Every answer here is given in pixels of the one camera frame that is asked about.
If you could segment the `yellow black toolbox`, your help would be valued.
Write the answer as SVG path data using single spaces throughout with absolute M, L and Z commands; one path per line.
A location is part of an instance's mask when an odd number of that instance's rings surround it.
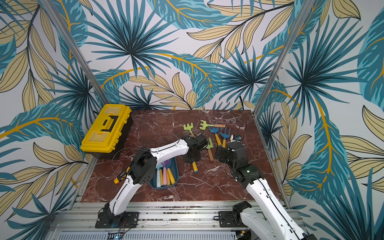
M 131 113 L 125 105 L 104 105 L 83 139 L 81 150 L 97 159 L 117 159 L 133 124 Z

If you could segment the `aluminium frame post right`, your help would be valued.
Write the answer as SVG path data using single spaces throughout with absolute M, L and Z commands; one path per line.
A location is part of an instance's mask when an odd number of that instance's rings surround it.
M 279 54 L 279 57 L 277 58 L 277 61 L 275 62 L 274 68 L 271 71 L 271 74 L 264 85 L 264 89 L 262 94 L 260 95 L 257 105 L 253 112 L 253 117 L 256 119 L 259 115 L 259 113 L 262 110 L 263 104 L 265 100 L 267 99 L 269 92 L 274 84 L 274 81 L 278 75 L 278 72 L 286 58 L 286 56 L 289 54 L 289 51 L 291 50 L 291 47 L 293 46 L 302 25 L 304 24 L 306 17 L 310 13 L 311 7 L 314 4 L 314 0 L 311 1 L 305 1 L 302 5 L 302 8 L 300 9 L 300 12 L 298 13 L 297 18 L 293 22 L 293 28 L 291 32 L 288 34 L 285 44 L 282 47 L 282 50 Z

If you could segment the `aluminium frame post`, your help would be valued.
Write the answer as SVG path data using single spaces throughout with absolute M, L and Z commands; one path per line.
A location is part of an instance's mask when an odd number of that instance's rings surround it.
M 53 1 L 42 0 L 40 1 L 42 7 L 47 11 L 48 16 L 50 17 L 53 24 L 56 26 L 58 32 L 63 37 L 66 42 L 69 50 L 72 52 L 74 58 L 77 60 L 78 64 L 84 71 L 86 77 L 94 88 L 94 91 L 99 95 L 102 105 L 109 104 L 110 101 L 107 99 L 106 95 L 103 93 L 101 86 L 99 85 L 94 73 L 89 67 L 85 57 L 81 53 L 80 48 L 78 47 L 74 37 L 72 36 L 68 27 L 65 26 L 64 19 L 59 15 L 59 11 L 55 7 Z
M 277 61 L 275 62 L 274 68 L 271 71 L 271 74 L 264 85 L 264 89 L 262 94 L 260 95 L 257 105 L 253 112 L 253 117 L 256 119 L 259 115 L 259 113 L 262 110 L 263 104 L 265 100 L 267 99 L 269 92 L 274 84 L 274 81 L 278 75 L 278 72 L 286 58 L 286 56 L 289 54 L 289 51 L 291 50 L 291 47 L 293 46 L 302 25 L 304 24 L 306 17 L 310 13 L 311 7 L 314 4 L 314 0 L 311 1 L 305 1 L 302 5 L 302 8 L 300 9 L 300 12 L 298 13 L 297 18 L 293 22 L 293 28 L 291 32 L 288 34 L 285 44 L 282 47 L 282 50 L 279 54 L 279 57 L 277 58 Z

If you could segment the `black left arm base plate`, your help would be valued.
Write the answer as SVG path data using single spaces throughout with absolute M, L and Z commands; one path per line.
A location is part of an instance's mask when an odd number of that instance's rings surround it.
M 98 213 L 98 219 L 95 224 L 96 229 L 120 229 L 135 228 L 138 224 L 139 212 L 124 212 L 114 216 L 109 212 Z

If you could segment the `blue fork yellow handle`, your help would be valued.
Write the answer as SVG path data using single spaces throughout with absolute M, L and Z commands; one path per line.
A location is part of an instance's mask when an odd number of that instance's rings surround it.
M 211 126 L 209 127 L 209 130 L 211 133 L 213 133 L 215 135 L 215 138 L 216 138 L 216 143 L 218 146 L 221 146 L 222 145 L 222 142 L 219 138 L 219 135 L 218 135 L 218 132 L 219 132 L 219 128 L 218 127 L 215 127 L 215 126 Z
M 227 127 L 221 128 L 220 134 L 223 137 L 222 147 L 226 148 L 226 141 L 231 136 L 231 128 L 229 128 L 229 129 Z

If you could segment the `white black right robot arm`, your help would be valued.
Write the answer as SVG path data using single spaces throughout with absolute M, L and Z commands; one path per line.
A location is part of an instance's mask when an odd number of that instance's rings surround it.
M 315 240 L 287 213 L 256 165 L 249 162 L 240 135 L 232 135 L 219 151 L 219 161 L 228 164 L 235 181 L 240 183 L 261 208 L 263 219 L 248 202 L 233 206 L 233 219 L 244 225 L 260 240 Z

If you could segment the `yellow black pliers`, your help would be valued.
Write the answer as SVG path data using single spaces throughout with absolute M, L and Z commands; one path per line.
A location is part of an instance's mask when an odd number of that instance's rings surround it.
M 128 171 L 129 171 L 130 167 L 127 167 L 125 168 L 122 172 L 120 172 L 117 177 L 115 178 L 114 180 L 114 183 L 115 184 L 118 184 L 120 183 L 122 180 L 126 179 L 127 178 L 127 175 L 128 175 Z

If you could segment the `aluminium frame post left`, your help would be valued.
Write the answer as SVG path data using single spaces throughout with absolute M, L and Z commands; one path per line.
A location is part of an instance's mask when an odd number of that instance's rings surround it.
M 81 53 L 80 48 L 78 47 L 74 37 L 72 36 L 68 27 L 65 26 L 64 19 L 59 15 L 59 11 L 55 7 L 53 1 L 42 0 L 40 1 L 42 7 L 47 11 L 48 16 L 50 17 L 53 24 L 56 26 L 58 32 L 63 37 L 66 42 L 69 50 L 72 52 L 74 58 L 77 60 L 78 64 L 84 71 L 86 77 L 94 88 L 94 91 L 99 95 L 102 105 L 109 104 L 110 101 L 107 99 L 106 95 L 103 93 L 101 86 L 99 85 L 94 73 L 89 67 L 85 57 Z

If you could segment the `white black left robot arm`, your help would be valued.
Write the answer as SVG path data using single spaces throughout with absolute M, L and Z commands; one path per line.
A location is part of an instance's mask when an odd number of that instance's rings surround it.
M 124 180 L 124 184 L 116 196 L 100 211 L 98 218 L 105 218 L 108 224 L 119 221 L 137 190 L 154 177 L 157 166 L 178 156 L 183 156 L 187 163 L 197 162 L 201 159 L 200 152 L 207 145 L 206 137 L 198 135 L 183 136 L 173 143 L 157 148 L 140 148 L 130 165 L 115 179 L 116 182 Z

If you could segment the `teal rake yellow handle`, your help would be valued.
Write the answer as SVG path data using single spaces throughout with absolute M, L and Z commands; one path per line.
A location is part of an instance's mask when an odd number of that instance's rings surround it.
M 163 180 L 163 168 L 159 169 L 159 177 L 160 177 L 160 186 L 162 187 L 164 185 L 164 180 Z

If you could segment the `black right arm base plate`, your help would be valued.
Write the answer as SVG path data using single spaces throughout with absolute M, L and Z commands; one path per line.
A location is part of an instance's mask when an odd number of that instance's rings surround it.
M 241 214 L 244 215 L 245 213 L 255 213 L 257 217 L 260 217 L 255 211 L 219 211 L 218 215 L 214 217 L 214 220 L 219 221 L 221 228 L 246 228 L 247 226 L 244 225 L 241 220 Z

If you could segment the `teal plastic storage box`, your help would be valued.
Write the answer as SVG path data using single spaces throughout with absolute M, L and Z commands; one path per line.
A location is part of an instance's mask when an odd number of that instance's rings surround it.
M 161 173 L 163 173 L 163 166 L 159 165 L 159 166 L 157 166 L 157 169 L 155 170 L 154 177 L 150 180 L 150 186 L 155 190 L 165 190 L 165 189 L 174 187 L 179 180 L 179 171 L 178 171 L 176 158 L 172 158 L 172 159 L 168 160 L 167 162 L 168 162 L 166 164 L 167 169 L 169 169 L 171 171 L 175 182 L 172 182 L 170 185 L 167 185 L 167 186 L 164 185 L 164 186 L 158 187 L 158 185 L 157 185 L 157 183 L 158 183 L 158 181 L 157 181 L 158 170 L 160 170 Z

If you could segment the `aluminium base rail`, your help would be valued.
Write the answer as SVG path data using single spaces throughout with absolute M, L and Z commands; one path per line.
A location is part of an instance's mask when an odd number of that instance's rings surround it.
M 139 212 L 135 228 L 96 229 L 105 203 L 75 201 L 60 212 L 47 240 L 230 240 L 246 228 L 221 228 L 219 211 L 233 211 L 236 201 L 130 202 L 126 212 Z

